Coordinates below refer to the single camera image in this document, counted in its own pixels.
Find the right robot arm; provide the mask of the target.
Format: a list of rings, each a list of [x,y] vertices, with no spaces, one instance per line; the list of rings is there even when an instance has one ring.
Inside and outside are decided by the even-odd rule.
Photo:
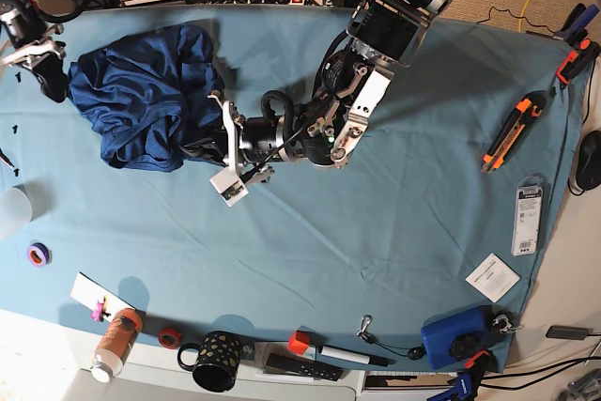
[[[68,90],[63,71],[66,44],[54,39],[64,27],[47,23],[36,0],[1,0],[1,30],[12,47],[9,54],[1,49],[1,67],[29,71],[43,95],[57,103],[64,101]]]

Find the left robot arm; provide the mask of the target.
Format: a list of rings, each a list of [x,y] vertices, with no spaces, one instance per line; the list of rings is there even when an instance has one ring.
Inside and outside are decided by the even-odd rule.
[[[220,117],[183,151],[221,166],[210,182],[228,206],[251,184],[268,182],[275,162],[345,166],[391,84],[391,67],[411,64],[431,23],[452,1],[360,0],[325,53],[309,102],[295,104],[271,90],[261,98],[261,115],[245,117],[215,91]]]

